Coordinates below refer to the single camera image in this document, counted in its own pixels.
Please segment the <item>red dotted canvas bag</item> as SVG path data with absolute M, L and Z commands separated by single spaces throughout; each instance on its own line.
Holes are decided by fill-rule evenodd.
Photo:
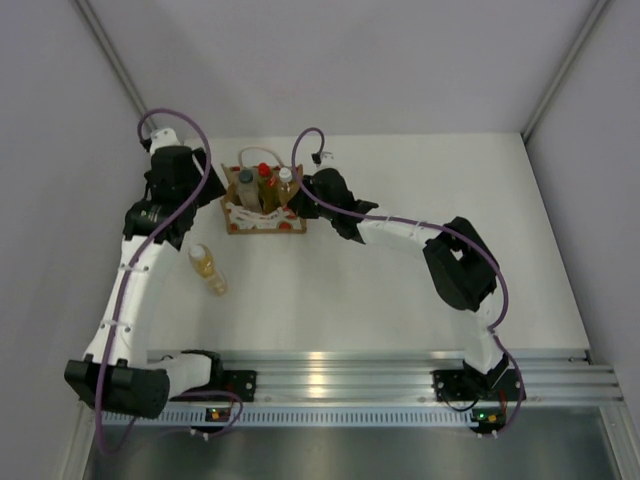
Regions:
M 222 213 L 226 223 L 227 232 L 230 235 L 239 234 L 304 234 L 307 231 L 306 221 L 294 214 L 288 206 L 282 208 L 279 199 L 277 208 L 270 214 L 264 214 L 263 208 L 260 212 L 252 212 L 246 210 L 240 203 L 237 195 L 237 176 L 243 169 L 250 169 L 257 181 L 258 191 L 258 172 L 257 167 L 260 163 L 253 165 L 246 163 L 243 159 L 247 152 L 263 152 L 270 155 L 274 159 L 274 164 L 268 164 L 273 170 L 278 185 L 278 173 L 282 167 L 287 167 L 281 157 L 273 150 L 258 146 L 250 145 L 243 147 L 237 155 L 237 164 L 234 166 L 222 165 L 223 173 L 228 180 L 226 194 L 220 200 Z

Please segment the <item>clear bottle grey cap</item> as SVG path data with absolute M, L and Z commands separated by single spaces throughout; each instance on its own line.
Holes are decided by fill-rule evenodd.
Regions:
M 250 169 L 243 169 L 238 173 L 236 191 L 241 205 L 246 210 L 252 212 L 262 210 L 257 181 Z

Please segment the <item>amber bottle clear cap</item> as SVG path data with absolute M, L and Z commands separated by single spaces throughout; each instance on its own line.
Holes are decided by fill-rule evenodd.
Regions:
M 224 275 L 217 269 L 213 255 L 203 244 L 192 245 L 188 250 L 190 263 L 194 271 L 205 282 L 207 288 L 217 296 L 227 292 Z

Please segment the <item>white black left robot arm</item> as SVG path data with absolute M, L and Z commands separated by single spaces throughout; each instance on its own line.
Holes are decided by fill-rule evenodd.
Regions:
M 173 397 L 193 389 L 207 400 L 226 386 L 218 355 L 186 350 L 165 363 L 148 361 L 151 323 L 164 280 L 199 208 L 226 189 L 202 148 L 151 150 L 145 192 L 125 214 L 118 273 L 98 330 L 64 379 L 91 408 L 154 419 Z

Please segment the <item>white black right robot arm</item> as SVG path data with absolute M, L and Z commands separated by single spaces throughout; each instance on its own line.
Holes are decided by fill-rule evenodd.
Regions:
M 473 225 L 463 217 L 441 226 L 390 216 L 378 204 L 356 199 L 334 168 L 304 176 L 293 171 L 292 178 L 296 193 L 287 206 L 297 216 L 324 218 L 345 240 L 386 247 L 426 264 L 441 300 L 472 316 L 459 328 L 464 339 L 462 387 L 474 399 L 493 395 L 509 367 L 495 337 L 497 323 L 491 320 L 503 278 Z

